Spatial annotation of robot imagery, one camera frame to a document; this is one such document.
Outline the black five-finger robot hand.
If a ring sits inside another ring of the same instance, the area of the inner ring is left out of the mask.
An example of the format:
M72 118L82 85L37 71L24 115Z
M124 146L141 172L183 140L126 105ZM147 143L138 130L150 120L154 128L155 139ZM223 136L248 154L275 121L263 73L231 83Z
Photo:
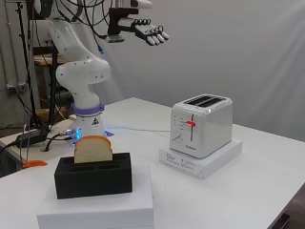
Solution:
M138 9L110 8L110 23L106 41L108 43L124 42L125 38L120 34L122 31L133 33L150 46L158 46L170 39L164 32L164 28L153 25L151 19L132 18L132 15L138 13Z

